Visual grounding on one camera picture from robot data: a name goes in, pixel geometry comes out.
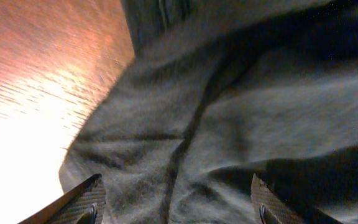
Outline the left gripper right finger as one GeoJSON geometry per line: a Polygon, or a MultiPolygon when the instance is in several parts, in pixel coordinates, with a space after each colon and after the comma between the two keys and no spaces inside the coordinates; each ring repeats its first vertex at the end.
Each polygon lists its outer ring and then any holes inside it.
{"type": "Polygon", "coordinates": [[[342,224],[282,182],[254,174],[251,201],[258,224],[342,224]]]}

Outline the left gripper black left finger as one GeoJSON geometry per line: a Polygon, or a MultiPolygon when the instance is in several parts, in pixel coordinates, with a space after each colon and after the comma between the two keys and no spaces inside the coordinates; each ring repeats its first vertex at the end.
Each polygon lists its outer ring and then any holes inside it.
{"type": "Polygon", "coordinates": [[[95,174],[19,224],[101,224],[105,204],[103,178],[95,174]]]}

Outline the black Nike t-shirt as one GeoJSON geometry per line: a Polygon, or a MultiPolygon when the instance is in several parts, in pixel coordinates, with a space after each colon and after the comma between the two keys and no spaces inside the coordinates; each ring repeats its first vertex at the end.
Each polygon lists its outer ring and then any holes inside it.
{"type": "Polygon", "coordinates": [[[358,223],[358,1],[124,1],[135,58],[59,171],[106,223],[252,223],[265,172],[358,223]]]}

